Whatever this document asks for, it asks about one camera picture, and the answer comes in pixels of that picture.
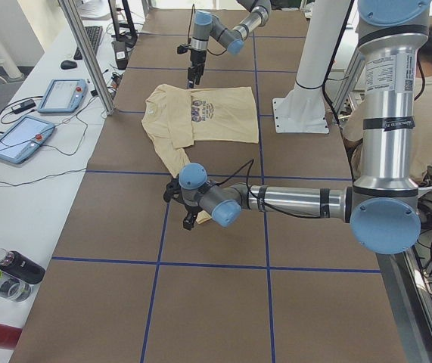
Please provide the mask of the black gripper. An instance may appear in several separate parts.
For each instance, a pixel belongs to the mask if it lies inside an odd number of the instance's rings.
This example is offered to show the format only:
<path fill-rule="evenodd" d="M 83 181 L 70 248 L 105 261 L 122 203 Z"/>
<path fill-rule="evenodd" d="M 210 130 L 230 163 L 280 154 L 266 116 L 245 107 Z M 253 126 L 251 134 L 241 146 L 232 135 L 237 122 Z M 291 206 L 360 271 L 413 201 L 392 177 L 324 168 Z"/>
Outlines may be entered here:
<path fill-rule="evenodd" d="M 194 200 L 183 198 L 185 209 L 187 211 L 186 217 L 183 219 L 183 228 L 191 230 L 197 221 L 197 215 L 203 210 L 198 203 Z"/>
<path fill-rule="evenodd" d="M 192 48 L 190 62 L 191 67 L 188 68 L 188 88 L 193 88 L 194 84 L 200 84 L 201 77 L 204 74 L 206 51 Z"/>

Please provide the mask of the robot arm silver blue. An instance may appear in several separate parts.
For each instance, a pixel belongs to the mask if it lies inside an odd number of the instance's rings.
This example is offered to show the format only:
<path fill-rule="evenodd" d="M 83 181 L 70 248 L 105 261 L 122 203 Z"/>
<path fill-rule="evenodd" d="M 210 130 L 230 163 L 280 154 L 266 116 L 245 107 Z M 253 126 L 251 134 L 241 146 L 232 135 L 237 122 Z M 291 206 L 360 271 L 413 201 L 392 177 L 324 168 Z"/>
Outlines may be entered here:
<path fill-rule="evenodd" d="M 411 177 L 413 106 L 421 96 L 418 49 L 429 35 L 427 1 L 360 1 L 359 42 L 365 60 L 365 98 L 360 105 L 362 143 L 351 167 L 353 183 L 343 190 L 250 185 L 230 187 L 210 180 L 198 163 L 176 177 L 175 199 L 186 209 L 183 226 L 199 213 L 226 227 L 245 209 L 301 219 L 340 219 L 367 249 L 392 255 L 418 240 L 421 189 Z"/>
<path fill-rule="evenodd" d="M 177 48 L 178 54 L 190 52 L 191 65 L 188 68 L 188 87 L 200 84 L 204 74 L 209 39 L 212 37 L 230 54 L 237 55 L 244 46 L 247 37 L 258 27 L 265 26 L 272 12 L 270 1 L 238 1 L 249 14 L 232 29 L 208 11 L 193 10 L 194 29 L 188 44 Z"/>

